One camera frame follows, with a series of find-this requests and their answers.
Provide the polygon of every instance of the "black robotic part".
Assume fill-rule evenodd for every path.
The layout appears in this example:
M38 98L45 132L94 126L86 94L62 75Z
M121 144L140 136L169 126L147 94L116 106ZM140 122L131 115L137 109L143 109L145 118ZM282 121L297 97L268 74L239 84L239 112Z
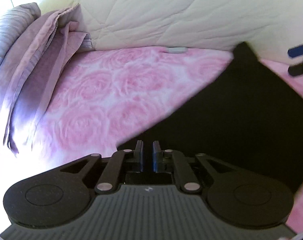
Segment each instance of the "black robotic part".
M25 227L48 228L78 217L91 201L83 179L100 162L100 155L90 155L14 184L3 199L9 219Z
M218 217L250 229L269 228L286 221L293 207L293 194L285 184L218 160L211 161L232 169L219 173L207 160L212 160L211 157L196 158L213 178L204 198Z

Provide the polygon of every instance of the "gray ribbed panel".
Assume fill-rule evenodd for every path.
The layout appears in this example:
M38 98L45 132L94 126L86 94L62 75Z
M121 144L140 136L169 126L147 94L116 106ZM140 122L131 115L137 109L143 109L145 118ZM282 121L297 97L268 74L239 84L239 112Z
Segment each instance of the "gray ribbed panel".
M75 221L57 228L10 226L5 240L276 240L293 237L285 226L265 230L236 228L216 218L198 196L174 185L123 185L113 195L98 196Z

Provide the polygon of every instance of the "mattress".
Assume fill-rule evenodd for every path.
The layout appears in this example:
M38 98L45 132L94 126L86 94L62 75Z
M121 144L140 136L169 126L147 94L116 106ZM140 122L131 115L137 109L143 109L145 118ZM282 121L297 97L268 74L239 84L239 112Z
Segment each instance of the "mattress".
M210 84L232 60L230 52L188 49L168 54L144 47L75 55L63 71L34 135L32 151L0 153L0 233L10 224L2 207L17 181L91 153L111 156L116 146L169 116ZM303 98L303 76L262 60ZM288 225L303 231L303 188Z

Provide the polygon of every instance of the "striped fabric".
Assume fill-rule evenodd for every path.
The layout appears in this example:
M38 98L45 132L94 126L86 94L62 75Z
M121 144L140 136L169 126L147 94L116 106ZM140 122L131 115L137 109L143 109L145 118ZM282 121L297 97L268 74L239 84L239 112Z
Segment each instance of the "striped fabric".
M16 39L41 15L36 3L17 6L0 19L0 65Z

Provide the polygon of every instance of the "black fabric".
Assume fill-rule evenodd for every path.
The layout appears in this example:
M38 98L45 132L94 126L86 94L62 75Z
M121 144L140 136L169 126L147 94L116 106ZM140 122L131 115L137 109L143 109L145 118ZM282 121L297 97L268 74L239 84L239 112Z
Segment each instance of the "black fabric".
M207 153L295 192L303 182L303 99L260 64L246 43L233 53L212 84L118 149L134 149L143 140L150 162L152 142L159 140L162 149Z

